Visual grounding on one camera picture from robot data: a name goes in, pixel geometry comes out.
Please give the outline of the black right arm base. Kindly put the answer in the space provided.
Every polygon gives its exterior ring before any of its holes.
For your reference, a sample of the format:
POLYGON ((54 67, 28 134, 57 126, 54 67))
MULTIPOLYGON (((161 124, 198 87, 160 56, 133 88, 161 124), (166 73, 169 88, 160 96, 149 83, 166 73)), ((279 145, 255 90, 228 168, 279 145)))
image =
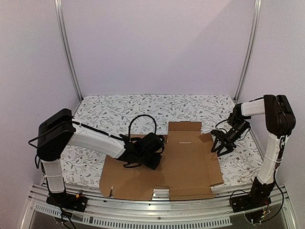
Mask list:
POLYGON ((234 213, 252 210, 271 204, 270 197, 255 199, 251 198, 249 193, 250 192, 246 192, 241 189, 237 189, 232 192, 229 197, 229 204, 234 213))

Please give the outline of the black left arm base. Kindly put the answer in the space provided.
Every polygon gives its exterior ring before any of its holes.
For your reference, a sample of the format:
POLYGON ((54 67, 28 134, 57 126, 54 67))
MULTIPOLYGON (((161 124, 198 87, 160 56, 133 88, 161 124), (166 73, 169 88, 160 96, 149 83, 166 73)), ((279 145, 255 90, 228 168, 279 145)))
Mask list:
POLYGON ((50 192, 47 197, 46 203, 64 209, 84 212, 87 207, 88 198, 85 197, 82 192, 78 192, 77 194, 70 194, 67 192, 50 192))

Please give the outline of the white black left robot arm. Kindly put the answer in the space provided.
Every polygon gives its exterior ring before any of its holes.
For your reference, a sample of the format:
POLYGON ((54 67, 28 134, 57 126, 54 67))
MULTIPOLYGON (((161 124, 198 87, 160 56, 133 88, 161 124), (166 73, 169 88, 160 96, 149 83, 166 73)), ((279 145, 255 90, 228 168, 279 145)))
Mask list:
POLYGON ((39 125, 38 135, 28 145, 36 150, 50 197, 60 207, 67 207, 71 197, 60 161, 65 151, 81 148, 118 160, 124 168, 146 166, 155 170, 165 150, 164 137, 156 131, 142 137, 132 137, 131 133, 115 136, 76 120, 71 110, 64 108, 39 125))

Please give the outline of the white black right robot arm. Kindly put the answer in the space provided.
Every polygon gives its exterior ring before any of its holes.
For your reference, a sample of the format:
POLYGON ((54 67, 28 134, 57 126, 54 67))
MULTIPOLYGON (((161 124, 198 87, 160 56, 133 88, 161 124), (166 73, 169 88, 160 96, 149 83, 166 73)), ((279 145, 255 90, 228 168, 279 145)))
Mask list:
POLYGON ((230 130, 211 131, 211 135, 215 137, 211 152, 218 156, 231 153, 236 149, 236 141, 251 128, 249 120, 255 115, 264 115, 268 142, 263 164, 246 198, 250 208, 258 207, 270 196, 276 185, 275 175, 281 164, 286 142, 296 125, 295 115, 286 95, 266 94, 261 98, 236 104, 226 119, 230 130))

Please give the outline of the brown cardboard box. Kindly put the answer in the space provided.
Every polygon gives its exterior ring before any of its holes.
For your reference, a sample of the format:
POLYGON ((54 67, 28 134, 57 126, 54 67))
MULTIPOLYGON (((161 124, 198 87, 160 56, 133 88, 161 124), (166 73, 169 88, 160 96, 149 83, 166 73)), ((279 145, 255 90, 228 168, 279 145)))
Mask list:
POLYGON ((156 188, 169 190, 170 200, 214 198, 211 188, 223 184, 216 153, 211 152, 211 134, 201 133, 201 122, 170 122, 165 150, 159 166, 124 168, 123 163, 106 157, 100 179, 105 197, 149 201, 156 188))

